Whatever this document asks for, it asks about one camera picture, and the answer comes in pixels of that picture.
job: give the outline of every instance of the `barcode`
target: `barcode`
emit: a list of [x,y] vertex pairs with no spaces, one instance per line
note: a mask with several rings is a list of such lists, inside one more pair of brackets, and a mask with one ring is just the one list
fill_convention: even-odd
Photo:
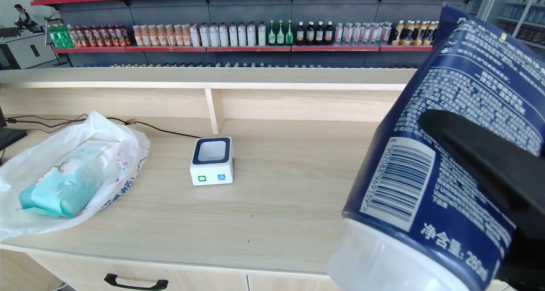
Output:
[[391,138],[360,212],[409,231],[430,180],[436,152],[409,138]]

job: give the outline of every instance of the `teal package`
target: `teal package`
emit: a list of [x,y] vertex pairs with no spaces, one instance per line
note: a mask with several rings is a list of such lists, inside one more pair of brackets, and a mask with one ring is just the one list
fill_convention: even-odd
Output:
[[77,216],[108,177],[119,170],[118,145],[85,142],[19,194],[22,209],[51,216]]

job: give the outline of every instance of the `computer monitor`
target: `computer monitor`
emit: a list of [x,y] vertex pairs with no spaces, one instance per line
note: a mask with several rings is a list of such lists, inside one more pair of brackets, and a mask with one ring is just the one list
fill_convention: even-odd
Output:
[[0,108],[0,153],[4,152],[4,149],[9,145],[19,141],[27,135],[26,130],[17,130],[17,129],[8,129],[6,126],[6,118],[4,118],[4,113],[2,113],[2,108]]

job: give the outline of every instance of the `blue product package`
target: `blue product package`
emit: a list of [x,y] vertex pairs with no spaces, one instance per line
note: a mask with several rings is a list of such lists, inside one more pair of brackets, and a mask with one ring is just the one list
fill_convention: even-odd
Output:
[[483,291],[515,224],[419,125],[447,110],[534,156],[545,136],[541,58],[445,5],[434,49],[374,134],[328,266],[343,291]]
[[29,213],[75,217],[120,169],[119,143],[89,140],[19,194]]

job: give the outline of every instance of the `drawer handle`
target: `drawer handle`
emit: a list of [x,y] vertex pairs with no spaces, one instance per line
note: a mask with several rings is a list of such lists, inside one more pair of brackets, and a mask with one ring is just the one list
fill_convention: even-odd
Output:
[[125,289],[132,289],[132,290],[151,290],[151,291],[159,291],[159,290],[165,290],[167,288],[167,285],[169,284],[169,281],[166,279],[159,279],[157,280],[157,283],[149,288],[143,288],[143,287],[133,287],[132,285],[120,285],[115,280],[117,279],[116,274],[108,273],[106,274],[106,277],[104,277],[104,281],[112,285],[113,287],[119,287],[119,288],[125,288]]

